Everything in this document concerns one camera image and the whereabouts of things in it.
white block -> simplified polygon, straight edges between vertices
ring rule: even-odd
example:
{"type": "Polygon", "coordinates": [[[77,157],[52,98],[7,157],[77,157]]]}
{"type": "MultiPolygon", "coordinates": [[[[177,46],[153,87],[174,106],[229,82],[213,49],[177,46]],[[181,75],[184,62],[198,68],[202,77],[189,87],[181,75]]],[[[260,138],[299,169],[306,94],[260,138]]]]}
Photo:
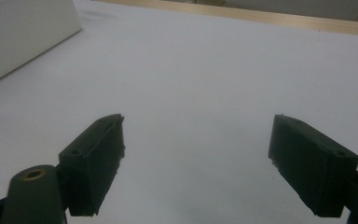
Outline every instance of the white block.
{"type": "Polygon", "coordinates": [[[0,77],[80,28],[72,0],[0,0],[0,77]]]}

white surface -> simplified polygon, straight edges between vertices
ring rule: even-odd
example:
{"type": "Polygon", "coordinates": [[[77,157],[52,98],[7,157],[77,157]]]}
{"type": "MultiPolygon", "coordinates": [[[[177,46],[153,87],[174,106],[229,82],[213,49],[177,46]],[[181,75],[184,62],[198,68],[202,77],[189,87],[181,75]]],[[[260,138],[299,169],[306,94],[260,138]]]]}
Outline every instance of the white surface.
{"type": "Polygon", "coordinates": [[[79,30],[72,0],[0,0],[0,77],[79,30]]]}
{"type": "Polygon", "coordinates": [[[0,80],[9,179],[121,113],[126,158],[100,215],[70,223],[345,223],[268,159],[273,116],[358,154],[358,36],[76,0],[84,29],[0,80]]]}

screw hole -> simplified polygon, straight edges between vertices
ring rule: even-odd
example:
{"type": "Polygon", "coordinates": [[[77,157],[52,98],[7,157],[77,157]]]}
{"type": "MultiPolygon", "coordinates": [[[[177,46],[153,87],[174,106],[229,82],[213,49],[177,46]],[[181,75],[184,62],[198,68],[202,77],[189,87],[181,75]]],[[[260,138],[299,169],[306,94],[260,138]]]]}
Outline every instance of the screw hole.
{"type": "Polygon", "coordinates": [[[43,176],[45,173],[46,173],[45,170],[33,170],[25,174],[25,176],[22,179],[26,181],[35,180],[43,176]]]}

plastic part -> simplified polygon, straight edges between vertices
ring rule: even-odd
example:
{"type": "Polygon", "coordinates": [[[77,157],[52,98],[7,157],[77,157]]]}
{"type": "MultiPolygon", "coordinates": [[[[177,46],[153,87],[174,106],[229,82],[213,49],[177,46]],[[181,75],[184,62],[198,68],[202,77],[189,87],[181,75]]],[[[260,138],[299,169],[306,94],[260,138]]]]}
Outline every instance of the plastic part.
{"type": "Polygon", "coordinates": [[[64,201],[71,216],[98,214],[124,157],[123,119],[117,114],[96,120],[60,153],[60,175],[69,183],[64,201]]]}
{"type": "Polygon", "coordinates": [[[346,181],[356,175],[356,154],[301,120],[276,115],[268,156],[315,215],[341,216],[346,181]]]}
{"type": "Polygon", "coordinates": [[[11,179],[3,223],[62,224],[65,223],[63,211],[55,167],[40,165],[11,179]]]}

wooden edge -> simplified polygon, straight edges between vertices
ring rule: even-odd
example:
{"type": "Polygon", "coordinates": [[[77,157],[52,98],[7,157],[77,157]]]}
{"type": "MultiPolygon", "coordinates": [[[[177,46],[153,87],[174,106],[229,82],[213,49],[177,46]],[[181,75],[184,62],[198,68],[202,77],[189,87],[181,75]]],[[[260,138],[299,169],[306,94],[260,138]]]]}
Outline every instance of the wooden edge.
{"type": "Polygon", "coordinates": [[[188,12],[201,15],[218,16],[237,20],[256,21],[274,25],[303,28],[309,30],[358,35],[358,21],[339,21],[281,13],[254,11],[231,7],[214,7],[160,0],[97,0],[133,7],[188,12]]]}

